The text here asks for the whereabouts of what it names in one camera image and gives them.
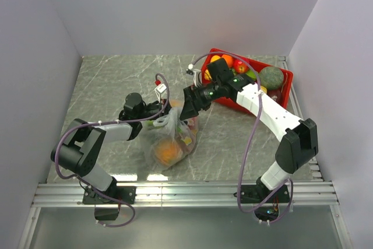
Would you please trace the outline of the yellow orange fake mango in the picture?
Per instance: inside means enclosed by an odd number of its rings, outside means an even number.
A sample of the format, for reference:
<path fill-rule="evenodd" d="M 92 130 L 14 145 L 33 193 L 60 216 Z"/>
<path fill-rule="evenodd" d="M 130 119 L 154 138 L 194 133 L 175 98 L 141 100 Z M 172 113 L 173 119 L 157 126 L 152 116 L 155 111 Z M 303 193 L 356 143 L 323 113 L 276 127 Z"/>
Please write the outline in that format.
<path fill-rule="evenodd" d="M 180 100 L 170 100 L 169 104 L 172 108 L 177 107 L 177 108 L 183 108 L 184 102 Z"/>

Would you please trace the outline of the clear plastic bag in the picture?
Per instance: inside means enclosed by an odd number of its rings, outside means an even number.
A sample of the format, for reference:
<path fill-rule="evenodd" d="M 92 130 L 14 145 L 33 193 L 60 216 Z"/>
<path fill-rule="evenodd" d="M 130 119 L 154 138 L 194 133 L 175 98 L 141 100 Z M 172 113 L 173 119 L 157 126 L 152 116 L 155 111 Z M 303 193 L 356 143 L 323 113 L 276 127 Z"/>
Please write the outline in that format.
<path fill-rule="evenodd" d="M 177 164 L 194 150 L 199 131 L 199 120 L 192 117 L 180 120 L 183 102 L 171 100 L 171 110 L 156 120 L 142 122 L 140 148 L 146 164 L 164 171 Z"/>

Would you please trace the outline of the orange fake pineapple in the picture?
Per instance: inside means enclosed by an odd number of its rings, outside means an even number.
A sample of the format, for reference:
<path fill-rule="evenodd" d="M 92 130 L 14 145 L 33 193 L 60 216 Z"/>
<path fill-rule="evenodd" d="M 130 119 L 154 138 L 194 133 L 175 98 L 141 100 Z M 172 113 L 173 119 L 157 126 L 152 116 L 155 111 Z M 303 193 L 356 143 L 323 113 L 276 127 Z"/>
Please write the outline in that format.
<path fill-rule="evenodd" d="M 176 141 L 163 140 L 155 147 L 155 157 L 164 166 L 170 167 L 182 159 L 183 151 Z"/>

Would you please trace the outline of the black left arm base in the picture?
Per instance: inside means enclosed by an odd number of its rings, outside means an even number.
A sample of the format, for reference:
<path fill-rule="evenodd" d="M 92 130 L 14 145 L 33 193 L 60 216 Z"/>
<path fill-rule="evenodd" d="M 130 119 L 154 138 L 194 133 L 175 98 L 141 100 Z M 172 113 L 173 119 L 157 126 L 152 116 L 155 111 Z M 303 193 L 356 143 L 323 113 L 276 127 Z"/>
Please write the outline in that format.
<path fill-rule="evenodd" d="M 94 207 L 94 218 L 102 226 L 121 227 L 130 224 L 135 218 L 136 211 L 133 207 L 135 195 L 136 187 L 134 186 L 111 186 L 106 191 L 98 191 L 89 186 L 85 187 L 82 205 Z M 119 213 L 124 206 L 132 212 L 129 219 L 121 224 L 109 224 L 119 218 Z"/>

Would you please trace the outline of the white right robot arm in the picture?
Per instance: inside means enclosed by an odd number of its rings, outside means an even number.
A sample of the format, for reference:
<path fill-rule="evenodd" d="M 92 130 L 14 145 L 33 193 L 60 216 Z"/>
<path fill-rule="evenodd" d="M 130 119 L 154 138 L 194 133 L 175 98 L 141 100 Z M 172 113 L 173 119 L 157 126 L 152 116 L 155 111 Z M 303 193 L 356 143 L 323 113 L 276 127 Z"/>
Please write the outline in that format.
<path fill-rule="evenodd" d="M 263 202 L 271 201 L 282 185 L 300 167 L 318 153 L 316 123 L 288 112 L 277 104 L 246 74 L 234 74 L 223 59 L 207 66 L 212 80 L 194 83 L 183 89 L 184 105 L 180 119 L 198 116 L 211 103 L 225 97 L 247 109 L 256 120 L 266 125 L 279 141 L 274 163 L 257 180 L 256 194 Z"/>

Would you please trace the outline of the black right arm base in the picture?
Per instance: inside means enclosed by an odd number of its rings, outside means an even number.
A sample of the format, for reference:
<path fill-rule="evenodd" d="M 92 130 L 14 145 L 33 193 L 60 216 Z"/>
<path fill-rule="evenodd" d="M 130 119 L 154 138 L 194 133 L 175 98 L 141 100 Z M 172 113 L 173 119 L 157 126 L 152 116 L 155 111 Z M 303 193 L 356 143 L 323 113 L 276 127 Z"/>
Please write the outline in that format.
<path fill-rule="evenodd" d="M 262 202 L 271 191 L 262 184 L 248 185 L 244 184 L 240 190 L 240 202 L 242 204 L 259 204 Z M 286 185 L 282 185 L 266 203 L 288 203 L 290 202 L 290 192 Z"/>

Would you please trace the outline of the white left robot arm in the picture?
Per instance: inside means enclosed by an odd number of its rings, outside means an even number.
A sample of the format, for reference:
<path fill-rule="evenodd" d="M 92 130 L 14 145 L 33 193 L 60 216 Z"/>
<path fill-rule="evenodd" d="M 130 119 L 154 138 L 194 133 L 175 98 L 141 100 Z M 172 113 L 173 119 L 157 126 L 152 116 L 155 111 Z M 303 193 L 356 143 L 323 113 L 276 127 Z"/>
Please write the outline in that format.
<path fill-rule="evenodd" d="M 75 118 L 60 142 L 51 152 L 51 160 L 60 173 L 64 168 L 97 190 L 96 195 L 105 204 L 117 198 L 117 180 L 97 163 L 101 147 L 115 141 L 131 141 L 143 128 L 143 122 L 166 115 L 171 106 L 168 99 L 145 103 L 139 93 L 126 96 L 118 119 L 110 122 L 87 122 Z"/>

